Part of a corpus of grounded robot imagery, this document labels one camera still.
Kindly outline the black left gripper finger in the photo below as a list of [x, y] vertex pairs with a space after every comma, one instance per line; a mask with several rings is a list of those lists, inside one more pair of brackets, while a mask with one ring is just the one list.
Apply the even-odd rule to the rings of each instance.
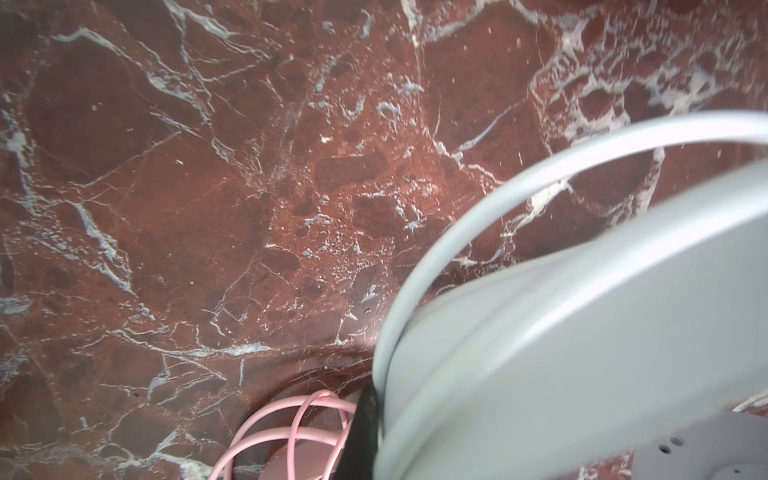
[[339, 459], [335, 480], [372, 480], [378, 452], [381, 408], [372, 383], [358, 399], [349, 435]]

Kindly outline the pink headphones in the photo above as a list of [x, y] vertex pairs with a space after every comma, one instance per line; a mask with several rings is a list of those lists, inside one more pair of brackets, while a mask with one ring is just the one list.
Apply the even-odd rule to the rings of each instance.
[[[335, 411], [340, 426], [335, 430], [304, 426], [304, 417], [316, 408]], [[284, 410], [294, 412], [288, 426], [267, 428], [255, 433], [251, 431], [260, 421]], [[340, 398], [330, 390], [319, 390], [310, 395], [292, 396], [270, 403], [242, 423], [208, 477], [232, 479], [238, 455], [262, 444], [282, 442], [285, 446], [283, 455], [264, 472], [268, 479], [331, 479], [340, 466], [356, 410], [354, 403]]]

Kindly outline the white grey headphones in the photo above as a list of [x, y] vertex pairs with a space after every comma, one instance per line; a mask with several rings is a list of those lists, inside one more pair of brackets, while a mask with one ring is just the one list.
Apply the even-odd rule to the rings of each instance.
[[550, 479], [767, 386], [767, 165], [724, 174], [583, 245], [420, 305], [490, 224], [635, 153], [763, 145], [767, 116], [640, 122], [568, 148], [480, 201], [396, 296], [373, 363], [376, 479]]

